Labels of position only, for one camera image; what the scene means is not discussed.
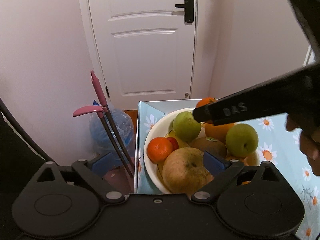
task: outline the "fruit bowl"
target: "fruit bowl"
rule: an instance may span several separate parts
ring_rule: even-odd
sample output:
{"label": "fruit bowl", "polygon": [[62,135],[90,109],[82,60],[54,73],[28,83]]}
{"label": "fruit bowl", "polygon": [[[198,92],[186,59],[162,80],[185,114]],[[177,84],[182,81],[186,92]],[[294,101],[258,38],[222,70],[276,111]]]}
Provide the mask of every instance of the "fruit bowl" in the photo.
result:
{"label": "fruit bowl", "polygon": [[[162,166],[163,166],[164,162],[153,163],[149,159],[149,157],[147,155],[148,144],[153,138],[170,136],[170,133],[172,132],[172,123],[173,123],[173,120],[175,119],[175,117],[179,113],[184,112],[184,111],[192,112],[193,109],[194,108],[184,108],[184,109],[174,111],[174,112],[164,116],[153,126],[153,128],[150,130],[150,132],[148,133],[148,136],[146,138],[145,145],[144,145],[144,153],[143,153],[145,168],[146,168],[148,175],[149,175],[150,179],[152,180],[152,182],[164,194],[171,194],[172,193],[164,185],[164,182],[162,179]],[[201,138],[201,137],[205,137],[204,127],[201,128],[201,132],[197,138]],[[182,141],[178,141],[178,143],[179,143],[179,147],[183,147],[183,146],[181,146],[181,144],[183,144]],[[249,165],[256,165],[256,166],[259,165],[259,158],[258,158],[258,154],[256,152],[252,154]]]}

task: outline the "door hinge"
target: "door hinge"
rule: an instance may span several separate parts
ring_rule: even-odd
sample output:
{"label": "door hinge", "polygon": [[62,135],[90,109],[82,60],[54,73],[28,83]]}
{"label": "door hinge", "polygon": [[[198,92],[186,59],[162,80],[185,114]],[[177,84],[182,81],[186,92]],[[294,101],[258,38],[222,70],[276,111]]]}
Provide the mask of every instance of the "door hinge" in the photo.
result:
{"label": "door hinge", "polygon": [[108,91],[108,87],[106,87],[106,92],[107,92],[108,98],[110,98],[109,91]]}

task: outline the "finger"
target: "finger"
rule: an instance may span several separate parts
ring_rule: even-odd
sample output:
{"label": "finger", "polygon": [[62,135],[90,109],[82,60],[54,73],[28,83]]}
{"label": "finger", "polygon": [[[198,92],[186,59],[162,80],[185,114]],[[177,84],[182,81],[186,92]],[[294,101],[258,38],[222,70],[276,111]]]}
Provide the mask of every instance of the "finger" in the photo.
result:
{"label": "finger", "polygon": [[311,138],[316,142],[320,142],[320,127],[312,133]]}
{"label": "finger", "polygon": [[299,125],[291,119],[290,115],[287,116],[287,123],[285,124],[285,128],[287,131],[291,132],[292,130],[298,128]]}
{"label": "finger", "polygon": [[316,176],[320,176],[320,161],[315,161],[311,159],[309,156],[307,156],[308,163],[310,164],[312,168],[312,172]]}
{"label": "finger", "polygon": [[300,151],[313,160],[320,160],[320,152],[317,145],[303,132],[300,135]]}

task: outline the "door handle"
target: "door handle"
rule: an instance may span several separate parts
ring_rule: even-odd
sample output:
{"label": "door handle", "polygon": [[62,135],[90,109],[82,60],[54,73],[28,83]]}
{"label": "door handle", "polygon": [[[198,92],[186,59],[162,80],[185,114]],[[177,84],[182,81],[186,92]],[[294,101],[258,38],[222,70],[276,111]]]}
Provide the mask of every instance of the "door handle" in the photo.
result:
{"label": "door handle", "polygon": [[184,8],[184,21],[193,23],[195,0],[184,0],[184,4],[176,4],[176,8]]}

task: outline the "white door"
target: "white door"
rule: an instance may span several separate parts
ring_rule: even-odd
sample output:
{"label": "white door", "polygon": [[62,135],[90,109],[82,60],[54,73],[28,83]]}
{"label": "white door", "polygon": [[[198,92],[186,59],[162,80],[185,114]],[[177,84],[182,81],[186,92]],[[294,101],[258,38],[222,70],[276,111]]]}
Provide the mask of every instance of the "white door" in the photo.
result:
{"label": "white door", "polygon": [[89,0],[103,75],[117,108],[189,98],[195,22],[185,23],[184,9],[175,4],[184,0]]}

